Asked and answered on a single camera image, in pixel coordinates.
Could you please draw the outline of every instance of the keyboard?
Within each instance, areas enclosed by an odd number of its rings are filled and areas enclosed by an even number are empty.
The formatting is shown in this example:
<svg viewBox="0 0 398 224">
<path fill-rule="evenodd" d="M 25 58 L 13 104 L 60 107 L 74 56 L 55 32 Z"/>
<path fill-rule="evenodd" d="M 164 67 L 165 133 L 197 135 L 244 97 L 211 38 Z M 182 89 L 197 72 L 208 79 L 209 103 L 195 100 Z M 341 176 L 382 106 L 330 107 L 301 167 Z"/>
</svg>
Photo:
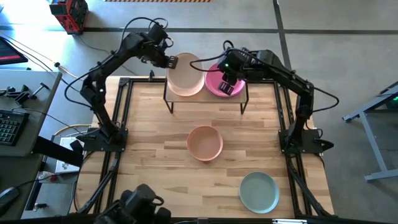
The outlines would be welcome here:
<svg viewBox="0 0 398 224">
<path fill-rule="evenodd" d="M 15 146 L 29 113 L 0 110 L 0 145 Z"/>
</svg>

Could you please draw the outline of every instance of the light blue plate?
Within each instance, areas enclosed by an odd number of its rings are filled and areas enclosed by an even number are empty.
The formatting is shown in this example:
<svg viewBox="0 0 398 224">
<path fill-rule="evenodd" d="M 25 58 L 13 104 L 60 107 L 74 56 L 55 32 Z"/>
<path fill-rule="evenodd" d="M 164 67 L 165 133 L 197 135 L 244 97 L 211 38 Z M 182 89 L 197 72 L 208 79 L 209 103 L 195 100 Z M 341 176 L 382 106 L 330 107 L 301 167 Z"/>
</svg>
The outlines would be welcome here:
<svg viewBox="0 0 398 224">
<path fill-rule="evenodd" d="M 239 186 L 243 205 L 258 214 L 270 212 L 279 201 L 279 188 L 274 179 L 263 172 L 246 175 Z"/>
</svg>

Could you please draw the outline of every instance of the pink bowl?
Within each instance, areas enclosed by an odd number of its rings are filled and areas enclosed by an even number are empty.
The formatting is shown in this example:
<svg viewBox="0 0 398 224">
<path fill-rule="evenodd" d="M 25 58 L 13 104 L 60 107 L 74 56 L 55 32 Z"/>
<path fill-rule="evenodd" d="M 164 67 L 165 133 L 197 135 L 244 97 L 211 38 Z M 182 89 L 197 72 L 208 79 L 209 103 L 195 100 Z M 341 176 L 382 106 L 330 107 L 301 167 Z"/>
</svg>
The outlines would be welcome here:
<svg viewBox="0 0 398 224">
<path fill-rule="evenodd" d="M 209 68 L 209 70 L 217 70 L 217 64 L 214 64 Z M 227 94 L 223 93 L 218 89 L 218 85 L 223 81 L 223 73 L 222 72 L 207 72 L 205 75 L 205 85 L 207 89 L 209 89 L 213 94 L 222 97 L 230 97 Z M 234 91 L 232 91 L 231 96 L 236 96 L 242 91 L 244 87 L 244 81 L 238 80 L 233 86 Z"/>
<path fill-rule="evenodd" d="M 215 159 L 223 150 L 223 137 L 212 127 L 200 126 L 188 135 L 187 146 L 191 156 L 207 162 Z"/>
</svg>

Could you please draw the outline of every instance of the desk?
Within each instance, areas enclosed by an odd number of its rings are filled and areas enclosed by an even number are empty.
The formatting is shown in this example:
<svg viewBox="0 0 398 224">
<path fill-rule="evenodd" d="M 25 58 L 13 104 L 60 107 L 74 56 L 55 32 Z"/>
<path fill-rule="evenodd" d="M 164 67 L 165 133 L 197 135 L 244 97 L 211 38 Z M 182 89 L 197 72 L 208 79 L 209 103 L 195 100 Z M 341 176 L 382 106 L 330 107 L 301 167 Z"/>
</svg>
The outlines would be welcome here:
<svg viewBox="0 0 398 224">
<path fill-rule="evenodd" d="M 31 91 L 36 90 L 40 86 L 40 82 L 45 83 L 51 91 L 42 90 L 38 93 L 37 100 L 28 100 L 24 106 L 42 111 L 46 113 L 52 102 L 55 90 L 61 79 L 61 74 L 58 72 L 34 72 L 34 71 L 15 71 L 15 70 L 0 70 L 0 78 L 4 81 L 4 85 L 13 86 L 17 91 L 22 87 L 22 84 L 27 85 Z M 16 105 L 12 102 L 13 99 L 1 97 L 0 105 L 3 110 L 10 110 Z M 26 147 L 24 152 L 29 153 L 35 143 L 35 137 L 43 125 L 45 115 L 29 112 L 29 121 L 25 127 L 24 132 L 20 136 L 16 147 Z M 8 147 L 0 146 L 0 150 L 8 150 Z M 16 155 L 23 156 L 26 153 L 17 153 Z M 23 182 L 34 180 L 42 163 L 43 155 L 28 154 L 25 157 L 0 157 L 0 191 L 12 186 L 17 186 Z M 0 220 L 15 220 L 20 219 L 24 211 L 26 201 L 30 194 L 33 183 L 26 184 L 20 188 L 19 198 L 12 204 L 11 208 L 4 214 Z"/>
<path fill-rule="evenodd" d="M 106 84 L 110 116 L 118 83 L 119 77 L 109 77 Z M 133 86 L 127 119 L 129 138 L 114 198 L 145 183 L 164 198 L 164 207 L 173 217 L 294 217 L 285 157 L 277 137 L 280 127 L 273 85 L 249 84 L 250 102 L 244 115 L 236 105 L 206 103 L 178 104 L 170 114 L 163 102 L 163 90 L 161 83 Z M 213 126 L 224 139 L 223 152 L 207 164 L 195 160 L 185 142 L 191 130 L 203 125 Z M 76 193 L 79 206 L 98 185 L 103 156 L 103 152 L 94 153 L 81 170 Z M 325 210 L 333 213 L 321 161 L 304 154 L 303 163 L 309 189 Z M 239 183 L 253 171 L 269 174 L 280 188 L 279 203 L 270 213 L 254 214 L 240 202 Z M 102 206 L 107 196 L 106 189 Z M 298 197 L 303 210 L 301 192 Z"/>
</svg>

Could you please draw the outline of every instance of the orange bowl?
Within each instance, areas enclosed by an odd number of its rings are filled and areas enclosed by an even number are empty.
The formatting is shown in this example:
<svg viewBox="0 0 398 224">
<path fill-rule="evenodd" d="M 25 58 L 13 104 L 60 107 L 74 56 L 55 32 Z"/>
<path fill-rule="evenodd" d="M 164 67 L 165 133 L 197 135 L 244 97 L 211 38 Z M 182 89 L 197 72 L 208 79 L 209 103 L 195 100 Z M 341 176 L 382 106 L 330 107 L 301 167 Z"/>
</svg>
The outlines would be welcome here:
<svg viewBox="0 0 398 224">
<path fill-rule="evenodd" d="M 200 126 L 188 135 L 187 146 L 195 159 L 211 161 L 223 150 L 223 137 L 212 127 Z"/>
</svg>

